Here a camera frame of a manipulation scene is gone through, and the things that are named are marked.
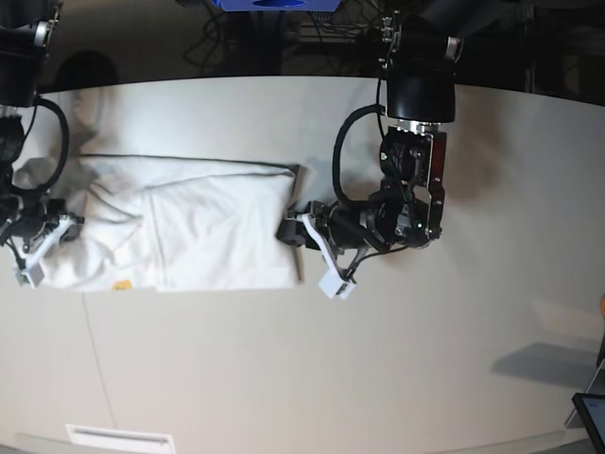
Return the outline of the blue robot base block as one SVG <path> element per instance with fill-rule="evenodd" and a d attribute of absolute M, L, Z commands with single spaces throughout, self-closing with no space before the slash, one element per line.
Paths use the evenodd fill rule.
<path fill-rule="evenodd" d="M 227 12 L 242 11 L 319 11 L 334 12 L 340 0 L 216 0 L 213 4 Z"/>

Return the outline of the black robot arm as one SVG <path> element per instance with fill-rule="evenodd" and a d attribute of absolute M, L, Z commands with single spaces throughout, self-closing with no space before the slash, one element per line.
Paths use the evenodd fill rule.
<path fill-rule="evenodd" d="M 61 17 L 61 1 L 3 1 L 1 3 L 1 244 L 21 238 L 29 251 L 43 238 L 66 230 L 60 242 L 76 239 L 84 218 L 67 211 L 63 199 L 50 197 L 70 151 L 67 118 L 54 101 L 40 96 L 39 82 L 46 65 L 51 38 Z M 21 109 L 44 108 L 60 125 L 60 155 L 47 180 L 24 188 L 13 181 L 14 163 L 20 158 L 33 129 L 22 123 Z"/>
<path fill-rule="evenodd" d="M 384 17 L 386 54 L 380 82 L 386 99 L 354 110 L 343 121 L 332 152 L 335 201 L 310 201 L 302 211 L 289 213 L 277 233 L 281 242 L 319 248 L 303 226 L 304 216 L 338 253 L 362 248 L 389 253 L 395 246 L 421 249 L 440 238 L 447 142 L 441 125 L 456 118 L 455 74 L 463 47 L 449 22 L 454 12 L 452 1 L 425 1 L 407 14 L 394 10 Z M 379 188 L 357 200 L 342 183 L 342 154 L 352 126 L 369 115 L 395 123 L 379 128 Z"/>

